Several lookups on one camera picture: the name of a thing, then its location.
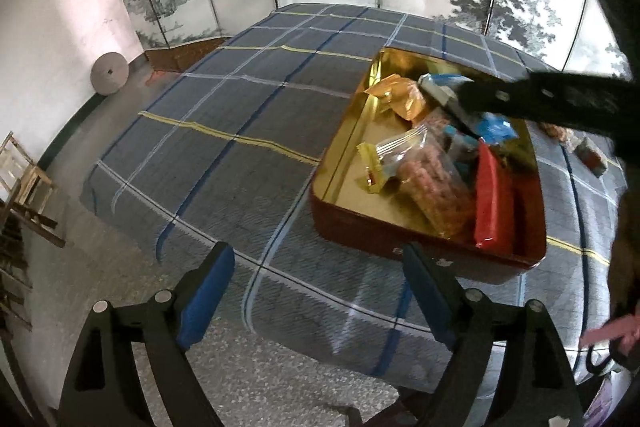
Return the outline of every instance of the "dark green baseboard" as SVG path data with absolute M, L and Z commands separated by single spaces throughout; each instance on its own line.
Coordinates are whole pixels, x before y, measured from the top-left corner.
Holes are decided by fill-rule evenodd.
M 145 54 L 134 58 L 129 64 L 129 74 L 131 75 L 144 64 L 146 64 Z M 49 144 L 47 150 L 42 154 L 38 161 L 38 167 L 44 171 L 49 168 L 53 159 L 60 153 L 66 142 L 68 142 L 73 136 L 73 133 L 78 130 L 80 124 L 89 117 L 89 115 L 105 100 L 105 98 L 107 98 L 105 95 L 95 93 L 89 100 L 84 102 L 84 105 L 76 111 L 75 115 L 73 115 L 68 122 L 65 123 L 62 130 L 60 130 L 53 141 Z

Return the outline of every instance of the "silver bolt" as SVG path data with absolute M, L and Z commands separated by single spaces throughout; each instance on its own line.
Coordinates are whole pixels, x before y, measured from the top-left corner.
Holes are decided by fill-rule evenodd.
M 107 301 L 97 301 L 94 304 L 94 312 L 102 313 L 109 307 L 109 303 Z
M 532 299 L 529 301 L 529 308 L 536 313 L 542 313 L 545 310 L 545 305 L 537 299 Z
M 160 290 L 158 293 L 156 293 L 154 299 L 156 300 L 156 302 L 159 302 L 161 304 L 169 302 L 171 300 L 171 292 L 169 290 Z
M 482 292 L 480 290 L 476 290 L 475 288 L 469 288 L 465 292 L 465 296 L 471 302 L 480 302 L 480 300 L 482 299 Z

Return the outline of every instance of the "metal screw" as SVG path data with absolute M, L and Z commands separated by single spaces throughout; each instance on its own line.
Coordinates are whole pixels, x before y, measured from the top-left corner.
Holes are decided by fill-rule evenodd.
M 156 300 L 156 302 L 159 302 L 161 304 L 169 302 L 171 300 L 171 292 L 169 290 L 160 290 L 158 293 L 156 293 L 154 299 Z
M 542 313 L 545 310 L 545 305 L 537 299 L 532 299 L 529 301 L 529 308 L 536 313 Z
M 480 300 L 482 299 L 482 292 L 480 290 L 476 290 L 475 288 L 469 288 L 465 292 L 465 296 L 471 302 L 480 302 Z
M 102 313 L 109 307 L 109 303 L 107 301 L 97 301 L 94 304 L 94 312 Z
M 503 102 L 509 102 L 509 99 L 510 99 L 511 97 L 509 96 L 509 93 L 508 93 L 508 92 L 504 92 L 504 91 L 501 91 L 501 90 L 497 90 L 497 91 L 495 92 L 495 98 L 497 98 L 498 100 L 502 100 Z

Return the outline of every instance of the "floor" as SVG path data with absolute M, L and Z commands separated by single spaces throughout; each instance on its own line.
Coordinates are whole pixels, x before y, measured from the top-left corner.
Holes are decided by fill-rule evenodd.
M 66 367 L 92 304 L 138 303 L 170 287 L 180 273 L 164 271 L 127 237 L 110 229 L 80 205 L 82 182 L 110 142 L 176 75 L 156 76 L 145 85 L 148 66 L 132 74 L 80 126 L 49 168 L 60 191 L 47 214 L 60 221 L 63 250 L 25 232 L 28 279 L 33 290 L 22 313 L 27 332 L 12 323 L 14 349 L 42 409 L 57 407 Z M 171 423 L 155 388 L 144 347 L 134 345 L 145 396 L 158 427 Z M 386 383 L 324 365 L 242 329 L 214 319 L 204 340 L 188 352 L 203 390 L 229 426 L 341 426 L 344 417 L 328 405 L 354 405 L 366 419 L 392 403 Z

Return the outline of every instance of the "plaid tablecloth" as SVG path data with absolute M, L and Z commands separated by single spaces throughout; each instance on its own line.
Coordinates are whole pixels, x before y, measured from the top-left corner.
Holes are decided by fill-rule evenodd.
M 503 78 L 548 69 L 500 42 L 431 20 L 358 6 L 277 10 L 208 55 L 142 112 L 89 175 L 82 201 L 168 269 L 198 265 L 215 241 L 236 250 L 218 313 L 323 362 L 432 391 L 449 360 L 399 263 L 315 232 L 308 186 L 369 61 L 394 46 Z M 577 340 L 608 317 L 606 274 L 624 187 L 612 159 L 594 177 L 531 127 L 548 250 L 500 286 L 463 280 L 495 301 L 542 300 L 574 365 Z M 610 144 L 596 143 L 610 156 Z M 504 345 L 481 394 L 491 394 Z

